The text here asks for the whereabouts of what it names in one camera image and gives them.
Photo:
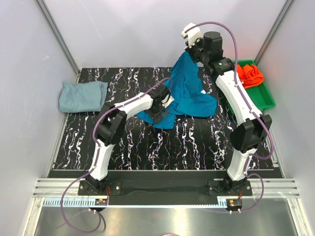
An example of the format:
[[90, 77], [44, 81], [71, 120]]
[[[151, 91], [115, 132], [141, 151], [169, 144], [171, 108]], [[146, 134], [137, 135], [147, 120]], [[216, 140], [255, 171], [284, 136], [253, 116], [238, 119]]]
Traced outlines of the teal blue t shirt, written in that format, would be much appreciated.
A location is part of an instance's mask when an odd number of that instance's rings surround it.
[[176, 116], [187, 115], [197, 118], [212, 117], [216, 113], [217, 101], [207, 94], [198, 77], [199, 68], [188, 52], [182, 53], [170, 70], [172, 85], [166, 81], [164, 85], [171, 88], [174, 101], [167, 107], [167, 114], [159, 123], [144, 111], [136, 116], [159, 129], [173, 129]]

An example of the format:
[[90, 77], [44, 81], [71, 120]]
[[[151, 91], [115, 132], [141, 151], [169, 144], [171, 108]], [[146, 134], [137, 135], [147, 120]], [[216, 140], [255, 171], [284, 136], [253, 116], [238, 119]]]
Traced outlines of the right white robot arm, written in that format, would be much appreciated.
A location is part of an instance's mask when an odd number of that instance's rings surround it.
[[215, 80], [223, 92], [237, 120], [237, 128], [230, 134], [233, 155], [227, 173], [218, 183], [209, 182], [210, 193], [238, 195], [246, 188], [248, 167], [258, 146], [270, 135], [272, 119], [254, 105], [236, 72], [236, 64], [223, 56], [219, 32], [204, 34], [199, 28], [184, 30], [185, 50], [194, 62], [200, 62], [207, 75]]

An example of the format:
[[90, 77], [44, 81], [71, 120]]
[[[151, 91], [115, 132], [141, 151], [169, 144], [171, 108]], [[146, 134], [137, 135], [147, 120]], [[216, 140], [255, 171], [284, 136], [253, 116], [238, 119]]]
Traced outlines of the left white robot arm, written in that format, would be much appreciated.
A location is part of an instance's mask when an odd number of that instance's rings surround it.
[[174, 101], [171, 91], [164, 84], [155, 85], [121, 103], [105, 103], [94, 126], [92, 138], [95, 150], [88, 175], [84, 177], [90, 191], [100, 195], [109, 190], [108, 165], [115, 145], [120, 141], [126, 121], [140, 112], [159, 123], [169, 114], [169, 105]]

